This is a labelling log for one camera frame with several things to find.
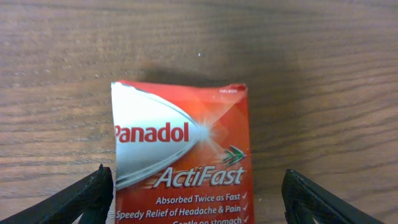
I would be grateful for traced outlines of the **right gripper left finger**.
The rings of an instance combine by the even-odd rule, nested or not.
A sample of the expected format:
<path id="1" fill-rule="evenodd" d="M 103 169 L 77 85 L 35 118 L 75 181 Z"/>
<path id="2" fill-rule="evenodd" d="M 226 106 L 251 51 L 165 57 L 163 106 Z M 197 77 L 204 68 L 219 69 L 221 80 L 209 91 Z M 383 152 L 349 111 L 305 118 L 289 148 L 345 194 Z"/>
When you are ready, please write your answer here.
<path id="1" fill-rule="evenodd" d="M 113 201 L 111 169 L 98 170 L 55 195 L 1 220 L 2 224 L 105 224 Z"/>

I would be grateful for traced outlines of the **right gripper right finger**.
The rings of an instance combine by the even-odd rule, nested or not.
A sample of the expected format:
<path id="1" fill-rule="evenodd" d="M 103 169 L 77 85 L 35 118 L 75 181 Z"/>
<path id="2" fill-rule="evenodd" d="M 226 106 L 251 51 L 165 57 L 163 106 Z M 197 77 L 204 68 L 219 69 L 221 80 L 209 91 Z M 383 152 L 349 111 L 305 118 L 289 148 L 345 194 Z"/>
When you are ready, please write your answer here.
<path id="1" fill-rule="evenodd" d="M 282 198 L 288 224 L 382 224 L 296 170 L 286 170 Z"/>

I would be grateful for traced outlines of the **red Panadol ActiFast box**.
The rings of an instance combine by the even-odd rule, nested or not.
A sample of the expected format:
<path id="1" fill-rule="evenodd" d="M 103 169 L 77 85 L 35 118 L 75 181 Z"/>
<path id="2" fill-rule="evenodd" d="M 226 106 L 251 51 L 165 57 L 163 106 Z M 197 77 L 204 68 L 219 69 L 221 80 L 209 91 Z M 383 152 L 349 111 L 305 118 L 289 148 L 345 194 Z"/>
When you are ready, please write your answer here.
<path id="1" fill-rule="evenodd" d="M 111 85 L 116 223 L 254 223 L 248 88 Z"/>

